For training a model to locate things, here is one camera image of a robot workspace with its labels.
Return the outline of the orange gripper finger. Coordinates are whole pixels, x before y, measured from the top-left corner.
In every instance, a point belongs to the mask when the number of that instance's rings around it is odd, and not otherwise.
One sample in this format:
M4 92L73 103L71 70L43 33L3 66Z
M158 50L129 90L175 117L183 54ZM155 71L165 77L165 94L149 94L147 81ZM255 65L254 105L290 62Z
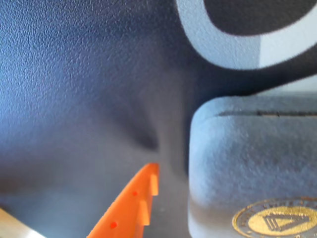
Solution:
M142 238L159 194L159 164L144 165L89 233L89 238Z

